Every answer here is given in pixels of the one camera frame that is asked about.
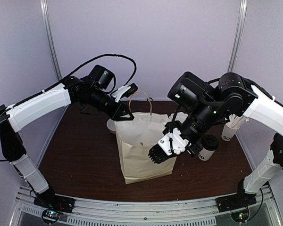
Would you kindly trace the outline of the brown paper bag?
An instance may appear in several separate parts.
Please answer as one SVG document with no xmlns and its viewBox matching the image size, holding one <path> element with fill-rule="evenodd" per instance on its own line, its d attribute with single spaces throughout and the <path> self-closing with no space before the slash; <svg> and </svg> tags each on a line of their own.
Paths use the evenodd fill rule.
<svg viewBox="0 0 283 226">
<path fill-rule="evenodd" d="M 168 115 L 152 112 L 134 112 L 132 121 L 116 121 L 116 138 L 120 166 L 126 184 L 132 184 L 171 175 L 176 159 L 161 164 L 154 163 L 148 156 L 149 150 L 163 137 Z"/>
</svg>

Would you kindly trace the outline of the white paper coffee cup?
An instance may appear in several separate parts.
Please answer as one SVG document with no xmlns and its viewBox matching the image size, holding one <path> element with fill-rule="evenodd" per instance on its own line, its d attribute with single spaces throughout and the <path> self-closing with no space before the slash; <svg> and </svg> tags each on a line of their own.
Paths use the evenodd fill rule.
<svg viewBox="0 0 283 226">
<path fill-rule="evenodd" d="M 202 161 L 208 161 L 211 156 L 214 154 L 215 150 L 207 150 L 203 148 L 199 153 L 198 153 L 198 158 Z"/>
</svg>

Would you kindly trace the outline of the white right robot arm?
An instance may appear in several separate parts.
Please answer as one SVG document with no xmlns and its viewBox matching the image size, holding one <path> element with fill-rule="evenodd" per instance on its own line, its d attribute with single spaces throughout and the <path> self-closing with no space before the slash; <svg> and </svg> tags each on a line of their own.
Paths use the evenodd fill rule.
<svg viewBox="0 0 283 226">
<path fill-rule="evenodd" d="M 222 118 L 234 114 L 258 121 L 275 131 L 266 158 L 243 180 L 243 189 L 232 203 L 242 208 L 260 187 L 283 168 L 283 105 L 255 82 L 236 73 L 226 73 L 212 87 L 191 72 L 185 72 L 173 85 L 168 98 L 189 113 L 176 127 L 171 124 L 159 146 L 168 157 L 184 152 Z"/>
</svg>

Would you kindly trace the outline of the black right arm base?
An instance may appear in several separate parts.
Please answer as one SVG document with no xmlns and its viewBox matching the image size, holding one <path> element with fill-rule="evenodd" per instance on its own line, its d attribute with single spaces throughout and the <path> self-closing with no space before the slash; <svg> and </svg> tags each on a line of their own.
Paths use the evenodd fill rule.
<svg viewBox="0 0 283 226">
<path fill-rule="evenodd" d="M 249 205 L 256 204 L 256 202 L 257 200 L 255 195 L 251 194 L 233 194 L 216 199 L 216 204 L 220 213 L 244 208 Z"/>
</svg>

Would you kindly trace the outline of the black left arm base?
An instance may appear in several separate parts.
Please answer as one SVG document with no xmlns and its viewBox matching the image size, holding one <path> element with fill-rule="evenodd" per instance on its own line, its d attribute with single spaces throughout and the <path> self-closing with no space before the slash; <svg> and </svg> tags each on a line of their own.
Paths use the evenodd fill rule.
<svg viewBox="0 0 283 226">
<path fill-rule="evenodd" d="M 34 205 L 47 209 L 65 213 L 72 213 L 75 200 L 73 198 L 56 195 L 54 193 L 46 191 L 42 194 L 37 193 L 33 203 Z"/>
</svg>

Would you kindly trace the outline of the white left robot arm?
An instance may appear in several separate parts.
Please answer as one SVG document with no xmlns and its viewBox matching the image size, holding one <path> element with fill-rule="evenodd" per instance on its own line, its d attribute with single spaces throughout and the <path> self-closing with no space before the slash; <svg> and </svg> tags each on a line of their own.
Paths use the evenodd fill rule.
<svg viewBox="0 0 283 226">
<path fill-rule="evenodd" d="M 31 122 L 71 104 L 90 105 L 106 113 L 114 121 L 134 119 L 129 107 L 121 102 L 138 87 L 132 83 L 108 93 L 106 88 L 115 75 L 103 66 L 96 65 L 89 75 L 82 78 L 66 76 L 52 87 L 19 103 L 0 106 L 0 143 L 4 158 L 17 169 L 48 209 L 58 205 L 58 198 L 43 174 L 28 156 L 19 131 Z"/>
</svg>

